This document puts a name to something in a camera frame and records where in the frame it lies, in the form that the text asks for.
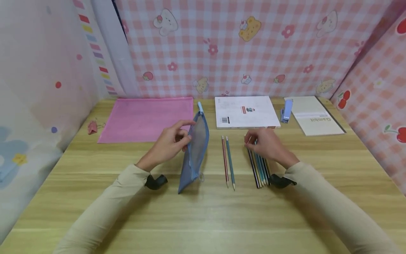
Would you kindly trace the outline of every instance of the long sleeve shirt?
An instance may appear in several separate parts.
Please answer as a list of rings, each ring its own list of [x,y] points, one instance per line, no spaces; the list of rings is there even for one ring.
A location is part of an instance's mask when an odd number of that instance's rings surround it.
[[[54,254],[91,254],[103,241],[149,173],[129,165],[78,218]],[[400,254],[386,233],[355,203],[330,185],[311,165],[299,162],[285,177],[328,220],[352,254]]]

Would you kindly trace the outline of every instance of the wooden desk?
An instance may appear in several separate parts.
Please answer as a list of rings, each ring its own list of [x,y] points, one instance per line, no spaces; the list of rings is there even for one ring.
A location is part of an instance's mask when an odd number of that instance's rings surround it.
[[[210,128],[204,183],[177,194],[183,154],[153,170],[169,179],[159,191],[135,197],[96,253],[347,253],[319,213],[292,188],[255,187],[243,147],[246,130],[217,130],[214,100],[201,100]],[[356,202],[406,251],[406,200],[338,111],[323,100],[348,132],[305,137],[296,120],[275,130],[300,160],[312,164]],[[283,99],[272,99],[277,113]],[[0,247],[4,254],[51,253],[72,223],[152,143],[97,144],[114,101],[97,104],[65,154]],[[228,135],[236,191],[225,184],[221,135]]]

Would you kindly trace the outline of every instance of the hand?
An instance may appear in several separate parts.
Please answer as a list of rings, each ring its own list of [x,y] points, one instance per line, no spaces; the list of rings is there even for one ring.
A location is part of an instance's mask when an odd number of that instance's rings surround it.
[[[286,169],[299,162],[298,158],[281,143],[273,129],[250,129],[245,135],[244,142],[249,150],[276,161]]]
[[[152,148],[136,164],[142,170],[150,172],[159,164],[175,157],[180,150],[186,151],[186,145],[192,140],[182,126],[194,125],[193,120],[180,120],[169,128],[165,128]]]

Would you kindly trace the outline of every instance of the red pencil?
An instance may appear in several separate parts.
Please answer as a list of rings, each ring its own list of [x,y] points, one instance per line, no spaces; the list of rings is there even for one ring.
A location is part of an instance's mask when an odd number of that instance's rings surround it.
[[[226,174],[226,183],[227,183],[227,188],[228,188],[228,169],[227,169],[226,148],[224,145],[224,136],[221,136],[221,142],[223,144],[224,172]]]

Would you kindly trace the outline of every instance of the book cover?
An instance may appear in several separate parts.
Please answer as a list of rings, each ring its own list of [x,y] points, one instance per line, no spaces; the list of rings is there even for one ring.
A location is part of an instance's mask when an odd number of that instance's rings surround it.
[[[268,96],[215,97],[218,129],[281,126]]]
[[[292,113],[306,136],[346,133],[315,96],[286,97],[285,100],[293,100]]]

